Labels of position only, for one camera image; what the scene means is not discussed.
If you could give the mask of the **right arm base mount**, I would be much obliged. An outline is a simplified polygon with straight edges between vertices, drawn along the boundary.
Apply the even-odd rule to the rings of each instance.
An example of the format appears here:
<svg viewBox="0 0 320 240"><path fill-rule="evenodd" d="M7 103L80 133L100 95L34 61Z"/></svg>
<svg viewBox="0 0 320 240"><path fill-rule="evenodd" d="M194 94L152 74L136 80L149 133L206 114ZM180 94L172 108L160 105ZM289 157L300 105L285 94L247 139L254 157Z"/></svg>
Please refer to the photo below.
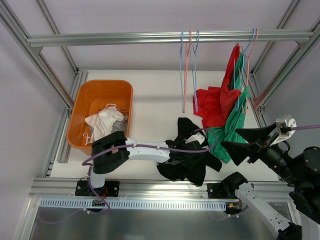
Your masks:
<svg viewBox="0 0 320 240"><path fill-rule="evenodd" d="M208 183L207 194L209 199L236 199L235 191L240 188L237 183Z"/></svg>

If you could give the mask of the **red tank top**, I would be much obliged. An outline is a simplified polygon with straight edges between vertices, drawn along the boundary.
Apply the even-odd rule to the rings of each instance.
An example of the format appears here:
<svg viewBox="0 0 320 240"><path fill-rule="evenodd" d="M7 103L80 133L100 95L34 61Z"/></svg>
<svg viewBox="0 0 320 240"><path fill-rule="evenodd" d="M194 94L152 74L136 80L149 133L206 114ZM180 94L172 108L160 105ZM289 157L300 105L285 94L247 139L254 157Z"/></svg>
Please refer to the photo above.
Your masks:
<svg viewBox="0 0 320 240"><path fill-rule="evenodd" d="M241 91L233 84L233 79L237 77L235 67L240 54L240 45L237 43L232 49L220 87L209 86L208 89L196 91L192 100L193 114L202 118L204 128L224 127L236 100L241 95Z"/></svg>

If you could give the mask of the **white tank top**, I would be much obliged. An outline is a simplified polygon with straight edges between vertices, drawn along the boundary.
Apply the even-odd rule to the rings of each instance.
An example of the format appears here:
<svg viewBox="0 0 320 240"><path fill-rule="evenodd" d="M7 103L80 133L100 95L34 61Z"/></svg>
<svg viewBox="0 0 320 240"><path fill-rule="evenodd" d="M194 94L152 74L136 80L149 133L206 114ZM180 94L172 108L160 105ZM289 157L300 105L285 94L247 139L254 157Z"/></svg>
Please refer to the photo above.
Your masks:
<svg viewBox="0 0 320 240"><path fill-rule="evenodd" d="M89 127L90 134L88 132L83 133L82 136L85 138L84 145L88 146L111 134L113 120L122 119L123 117L124 115L118 111L117 105L114 103L108 103L98 113L86 117L84 121Z"/></svg>

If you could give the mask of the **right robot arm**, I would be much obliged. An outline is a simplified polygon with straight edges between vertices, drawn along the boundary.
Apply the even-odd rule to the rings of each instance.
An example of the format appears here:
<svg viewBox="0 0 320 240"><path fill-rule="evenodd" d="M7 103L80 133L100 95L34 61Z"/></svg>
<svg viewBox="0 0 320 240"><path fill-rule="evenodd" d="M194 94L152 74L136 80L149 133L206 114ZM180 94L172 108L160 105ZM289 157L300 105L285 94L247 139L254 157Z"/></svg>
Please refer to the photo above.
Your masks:
<svg viewBox="0 0 320 240"><path fill-rule="evenodd" d="M296 157L285 143L295 131L318 129L319 125L297 126L274 123L264 128L236 129L246 142L223 141L235 165L260 160L280 177L279 182L250 182L241 173L227 176L215 189L229 199L243 201L268 227L277 240L320 238L320 149L306 148Z"/></svg>

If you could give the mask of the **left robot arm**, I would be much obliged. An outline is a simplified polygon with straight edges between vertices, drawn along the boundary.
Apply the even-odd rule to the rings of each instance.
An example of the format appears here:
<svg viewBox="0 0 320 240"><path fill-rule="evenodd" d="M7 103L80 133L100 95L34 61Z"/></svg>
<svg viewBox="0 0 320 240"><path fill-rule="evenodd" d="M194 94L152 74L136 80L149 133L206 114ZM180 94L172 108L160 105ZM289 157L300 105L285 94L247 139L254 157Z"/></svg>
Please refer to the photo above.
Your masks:
<svg viewBox="0 0 320 240"><path fill-rule="evenodd" d="M100 195L105 187L105 178L126 161L146 160L158 164L168 160L181 162L184 157L191 157L193 153L202 149L205 137L194 133L186 140L170 143L168 140L159 143L147 143L127 138L122 131L116 131L92 143L92 164L89 171L90 180L86 189L93 196Z"/></svg>

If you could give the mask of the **grey tank top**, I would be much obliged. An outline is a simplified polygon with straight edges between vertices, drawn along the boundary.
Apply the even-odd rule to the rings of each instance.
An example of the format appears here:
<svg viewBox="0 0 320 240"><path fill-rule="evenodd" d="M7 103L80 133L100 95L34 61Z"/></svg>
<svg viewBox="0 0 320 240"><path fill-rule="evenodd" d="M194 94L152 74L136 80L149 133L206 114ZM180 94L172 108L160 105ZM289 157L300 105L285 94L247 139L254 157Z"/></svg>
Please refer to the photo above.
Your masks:
<svg viewBox="0 0 320 240"><path fill-rule="evenodd" d="M112 127L111 127L111 133L114 132L124 132L124 134L127 133L127 128L128 128L128 116L125 115L122 119L114 119L112 121Z"/></svg>

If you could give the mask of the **black tank top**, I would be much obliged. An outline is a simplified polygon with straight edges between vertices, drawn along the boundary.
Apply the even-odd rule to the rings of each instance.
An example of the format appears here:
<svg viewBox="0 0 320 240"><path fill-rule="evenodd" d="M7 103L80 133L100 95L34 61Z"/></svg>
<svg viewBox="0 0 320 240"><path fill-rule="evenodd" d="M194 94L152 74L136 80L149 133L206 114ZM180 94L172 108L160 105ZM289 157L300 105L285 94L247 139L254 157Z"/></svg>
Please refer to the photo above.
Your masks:
<svg viewBox="0 0 320 240"><path fill-rule="evenodd" d="M206 176L206 167L219 172L222 162L209 150L209 132L200 129L187 117L179 117L177 120L178 134L174 140L166 140L165 143L173 149L188 150L190 152L171 151L170 158L157 164L158 172L168 180L183 181L187 179L196 186L202 186Z"/></svg>

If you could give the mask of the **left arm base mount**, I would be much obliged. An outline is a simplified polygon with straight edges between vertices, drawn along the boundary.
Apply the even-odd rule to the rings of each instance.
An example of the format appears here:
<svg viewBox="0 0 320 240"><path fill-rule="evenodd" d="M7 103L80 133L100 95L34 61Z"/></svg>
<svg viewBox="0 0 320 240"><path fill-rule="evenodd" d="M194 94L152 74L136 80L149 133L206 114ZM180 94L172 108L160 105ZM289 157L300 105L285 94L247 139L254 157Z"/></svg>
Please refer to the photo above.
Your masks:
<svg viewBox="0 0 320 240"><path fill-rule="evenodd" d="M105 180L102 187L95 188L94 190L101 197L118 197L119 189L119 181ZM90 188L87 179L80 179L77 182L74 195L80 197L96 197Z"/></svg>

